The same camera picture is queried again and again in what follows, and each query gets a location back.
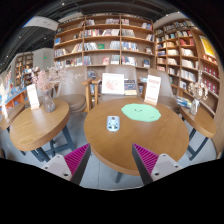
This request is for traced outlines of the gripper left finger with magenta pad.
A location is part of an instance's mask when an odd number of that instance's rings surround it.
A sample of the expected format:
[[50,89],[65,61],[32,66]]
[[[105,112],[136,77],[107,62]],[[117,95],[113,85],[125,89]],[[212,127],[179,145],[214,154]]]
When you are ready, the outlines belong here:
[[86,144],[65,156],[54,156],[42,169],[79,185],[85,172],[90,153],[90,144]]

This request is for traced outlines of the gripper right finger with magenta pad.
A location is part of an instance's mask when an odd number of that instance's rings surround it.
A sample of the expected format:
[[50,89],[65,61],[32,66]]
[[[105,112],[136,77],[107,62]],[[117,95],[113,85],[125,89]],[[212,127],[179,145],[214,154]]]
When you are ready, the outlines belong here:
[[132,144],[132,155],[144,185],[182,169],[168,154],[156,154],[138,144]]

